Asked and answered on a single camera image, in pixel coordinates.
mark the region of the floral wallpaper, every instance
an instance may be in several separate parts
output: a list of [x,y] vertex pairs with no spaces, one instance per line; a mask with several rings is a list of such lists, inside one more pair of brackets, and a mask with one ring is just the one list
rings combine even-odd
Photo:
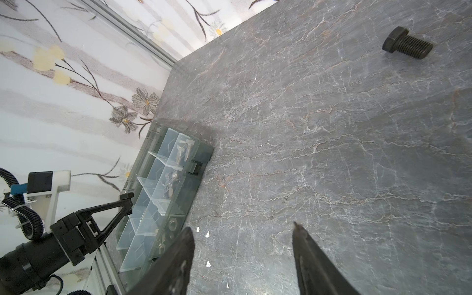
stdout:
[[278,0],[102,0],[181,59]]
[[[20,183],[29,172],[71,170],[56,220],[117,200],[169,73],[80,1],[0,0],[0,167]],[[102,228],[116,212],[94,217]],[[26,242],[15,225],[0,207],[10,237],[1,256]],[[71,271],[88,273],[91,261],[59,271],[73,278],[63,293],[83,284],[83,271]]]

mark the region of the robotic arm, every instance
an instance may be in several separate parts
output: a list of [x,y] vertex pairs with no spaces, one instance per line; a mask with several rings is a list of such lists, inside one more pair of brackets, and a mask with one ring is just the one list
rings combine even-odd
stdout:
[[[132,212],[131,198],[134,195],[128,193],[122,194],[117,202],[82,209],[53,223],[58,194],[70,188],[70,171],[30,173],[28,183],[24,185],[17,184],[16,179],[13,181],[13,176],[10,173],[9,175],[3,173],[4,171],[0,170],[1,176],[10,186],[10,191],[4,192],[5,200],[10,202],[5,200],[3,202],[10,204],[7,206],[17,214],[20,214],[20,208],[32,212],[23,211],[23,219],[20,219],[20,222],[25,221],[21,226],[29,225],[31,228],[34,227],[31,223],[37,222],[37,220],[32,220],[34,214],[37,215],[37,213],[26,205],[31,205],[38,210],[39,216],[46,225],[46,233],[43,234],[41,224],[39,238],[32,234],[28,237],[32,241],[17,246],[15,250],[0,258],[0,294],[18,295],[31,288],[33,290],[43,288],[51,275],[69,261],[72,265],[77,265],[84,260],[86,254],[97,250],[120,220]],[[25,193],[28,202],[23,199],[23,204],[17,205],[21,202],[18,196],[22,198],[22,194]],[[10,194],[16,197],[14,201],[8,199],[13,199],[9,196]],[[101,231],[92,214],[117,207],[121,207],[121,210]]]
[[[57,204],[54,202],[57,202],[57,193],[68,190],[70,172],[69,184],[67,184],[65,173],[59,173],[56,178],[53,172],[48,173],[50,176],[45,179],[51,179],[51,185],[42,187],[38,192],[32,192],[28,190],[32,187],[29,177],[26,193],[27,198],[55,195],[55,201],[51,200],[47,205],[48,208],[54,210],[55,215]],[[10,183],[9,186],[13,195],[21,194],[21,191],[17,191],[17,188]],[[51,224],[49,233],[19,245],[14,251],[0,258],[0,294],[19,295],[31,288],[41,289],[49,281],[51,275],[69,261],[72,265],[77,265],[84,259],[84,255],[100,247],[125,215],[131,214],[132,197],[133,193],[122,194],[117,202],[71,213]],[[121,210],[104,230],[100,231],[92,214],[116,207],[121,207]],[[359,295],[309,233],[296,223],[292,244],[301,295]],[[172,246],[156,261],[157,263],[151,266],[127,295],[185,295],[190,281],[194,250],[192,231],[190,228],[185,228]]]

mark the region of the gray marble surface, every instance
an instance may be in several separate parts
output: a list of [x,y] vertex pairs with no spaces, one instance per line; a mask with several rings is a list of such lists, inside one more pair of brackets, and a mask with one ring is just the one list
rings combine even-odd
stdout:
[[[471,14],[282,0],[179,61],[156,118],[215,147],[188,293],[298,294],[296,220],[361,294],[470,294]],[[427,58],[381,50],[397,25]]]

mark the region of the black clamp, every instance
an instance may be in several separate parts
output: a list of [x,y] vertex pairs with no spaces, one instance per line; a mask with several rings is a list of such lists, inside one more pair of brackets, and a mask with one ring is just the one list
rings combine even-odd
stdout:
[[[121,219],[132,213],[133,197],[133,193],[122,194],[119,201],[79,210],[50,226],[72,265],[75,266],[84,260],[87,253],[97,250]],[[121,210],[101,231],[92,214],[116,207],[121,207]]]

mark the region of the flower pattern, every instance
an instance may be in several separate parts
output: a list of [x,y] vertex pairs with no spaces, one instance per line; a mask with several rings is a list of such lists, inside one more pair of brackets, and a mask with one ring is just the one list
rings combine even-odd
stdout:
[[54,78],[52,79],[57,84],[67,85],[70,83],[70,77],[63,71],[54,71]]
[[197,20],[197,23],[200,25],[200,28],[202,29],[202,33],[203,35],[205,36],[205,42],[207,41],[207,35],[206,35],[206,32],[205,32],[205,28],[203,27],[202,25],[202,22],[204,24],[206,24],[207,26],[210,26],[211,25],[203,18],[203,17],[209,17],[209,16],[212,16],[214,14],[217,14],[219,12],[219,9],[218,10],[215,10],[213,12],[210,12],[210,13],[201,13],[201,12],[198,12],[198,10],[188,1],[188,0],[185,0],[189,5],[190,7],[192,7],[192,9],[194,10],[194,14],[195,14],[195,19]]
[[56,60],[63,60],[65,56],[64,51],[57,45],[52,45],[48,50],[38,47],[33,58],[33,67],[38,71],[51,70],[56,65]]
[[211,24],[210,35],[213,39],[220,37],[226,33],[228,29],[225,27],[225,24],[222,22],[213,22]]
[[125,106],[113,107],[110,121],[115,123],[118,127],[120,127],[121,124],[125,125],[125,132],[130,133],[138,129],[138,126],[133,122],[137,115],[138,114],[135,112],[128,113],[128,108]]
[[118,180],[120,182],[125,182],[128,179],[129,174],[131,173],[132,167],[133,165],[131,164],[124,164],[123,166],[120,167],[119,173],[118,173]]
[[261,1],[264,1],[264,0],[254,0],[250,5],[249,5],[249,8],[248,9],[251,9],[251,7],[256,4],[257,2],[261,2]]
[[98,177],[98,179],[100,179],[103,183],[113,187],[114,189],[116,189],[117,191],[120,191],[120,189],[114,185],[113,183],[111,183],[110,181],[108,181],[106,178],[119,178],[119,176],[110,176],[109,174],[113,171],[113,169],[115,169],[115,167],[118,165],[118,162],[119,162],[119,159],[115,162],[115,165],[113,165],[113,167],[110,169],[110,171],[108,171],[107,173],[80,173],[80,174],[74,174],[74,175],[71,175],[71,177],[75,177],[75,176],[82,176],[82,175],[95,175]]
[[8,7],[15,11],[18,9],[17,0],[0,0],[0,2],[5,3]]
[[15,51],[15,47],[12,43],[8,42],[7,40],[0,41],[0,52],[9,52]]
[[151,93],[148,96],[146,89],[136,88],[136,93],[133,95],[133,105],[139,109],[143,109],[143,115],[149,115],[149,111],[153,114],[156,113],[157,104],[159,103],[159,96],[155,93]]

